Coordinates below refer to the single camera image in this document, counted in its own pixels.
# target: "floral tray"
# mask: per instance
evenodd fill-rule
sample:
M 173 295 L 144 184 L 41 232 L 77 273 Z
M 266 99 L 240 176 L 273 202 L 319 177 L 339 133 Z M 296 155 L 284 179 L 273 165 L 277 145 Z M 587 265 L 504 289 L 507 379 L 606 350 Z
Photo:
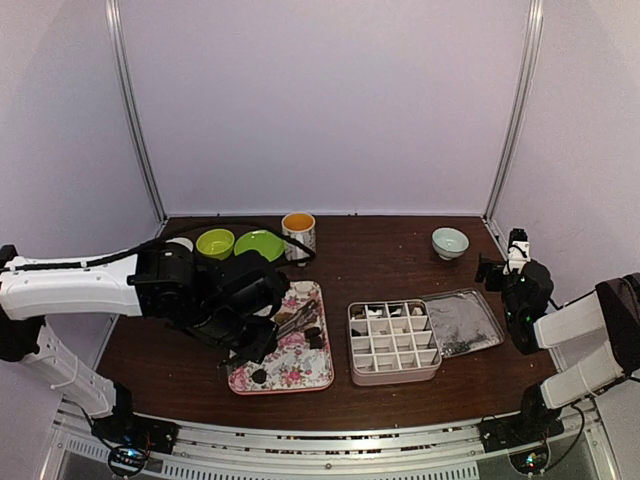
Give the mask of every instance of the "floral tray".
M 320 285 L 311 281 L 292 282 L 274 321 L 282 325 L 313 299 L 317 301 L 317 315 L 315 320 L 304 325 L 304 330 L 319 327 L 323 339 L 322 348 L 311 349 L 303 329 L 289 333 L 278 341 L 276 351 L 267 355 L 261 365 L 249 362 L 229 375 L 229 387 L 234 393 L 297 393 L 323 390 L 331 385 L 334 377 L 333 363 Z M 258 370 L 266 372 L 263 383 L 257 383 L 252 378 Z

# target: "pink organizer box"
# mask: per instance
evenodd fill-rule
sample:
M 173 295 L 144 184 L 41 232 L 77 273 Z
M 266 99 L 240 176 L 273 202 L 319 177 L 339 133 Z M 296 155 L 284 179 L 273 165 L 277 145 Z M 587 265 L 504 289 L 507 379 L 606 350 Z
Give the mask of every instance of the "pink organizer box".
M 310 300 L 317 301 L 317 314 L 313 321 L 281 338 L 276 351 L 267 355 L 262 364 L 249 362 L 231 372 L 228 383 L 234 393 L 267 395 L 314 392 L 331 385 L 334 378 L 333 363 L 320 285 L 311 281 L 292 282 L 274 321 L 281 325 Z M 304 330 L 312 327 L 320 328 L 323 339 L 320 349 L 311 349 L 305 339 Z M 256 383 L 252 375 L 260 369 L 266 372 L 266 380 Z
M 353 303 L 347 336 L 356 385 L 431 380 L 442 356 L 422 300 Z

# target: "bowl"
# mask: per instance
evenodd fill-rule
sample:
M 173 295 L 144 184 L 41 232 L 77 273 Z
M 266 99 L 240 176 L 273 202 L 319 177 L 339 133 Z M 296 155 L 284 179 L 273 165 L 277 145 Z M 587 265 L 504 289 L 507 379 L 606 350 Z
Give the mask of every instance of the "bowl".
M 224 260 L 231 255 L 235 239 L 229 230 L 216 228 L 200 235 L 196 241 L 196 248 L 205 257 Z
M 469 239 L 455 228 L 439 228 L 431 235 L 431 243 L 440 258 L 453 260 L 469 248 Z
M 268 230 L 256 230 L 241 236 L 236 242 L 233 252 L 240 255 L 247 250 L 257 250 L 260 255 L 273 262 L 284 252 L 284 240 Z

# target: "silver tray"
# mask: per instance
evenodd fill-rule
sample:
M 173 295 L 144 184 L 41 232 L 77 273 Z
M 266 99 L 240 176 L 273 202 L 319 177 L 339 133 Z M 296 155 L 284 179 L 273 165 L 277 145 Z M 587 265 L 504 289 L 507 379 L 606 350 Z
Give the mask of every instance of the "silver tray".
M 495 347 L 504 331 L 482 294 L 475 288 L 422 297 L 443 358 Z

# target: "tray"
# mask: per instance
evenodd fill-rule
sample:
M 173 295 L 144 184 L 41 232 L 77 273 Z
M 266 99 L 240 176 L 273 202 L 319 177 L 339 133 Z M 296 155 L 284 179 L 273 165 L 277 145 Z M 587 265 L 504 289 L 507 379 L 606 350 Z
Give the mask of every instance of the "tray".
M 475 288 L 422 297 L 444 358 L 457 357 L 504 342 L 504 332 Z
M 329 333 L 324 314 L 320 286 L 311 281 L 292 282 L 282 301 L 282 308 L 274 321 L 283 325 L 310 300 L 317 301 L 315 320 L 300 326 L 278 341 L 278 348 L 262 364 L 247 363 L 228 377 L 229 388 L 238 395 L 265 395 L 324 390 L 333 382 L 334 372 L 329 345 Z M 304 330 L 319 327 L 324 340 L 321 349 L 313 350 L 305 339 Z M 257 383 L 252 375 L 257 370 L 266 372 L 264 383 Z
M 356 385 L 430 380 L 442 357 L 422 300 L 352 303 L 347 336 Z

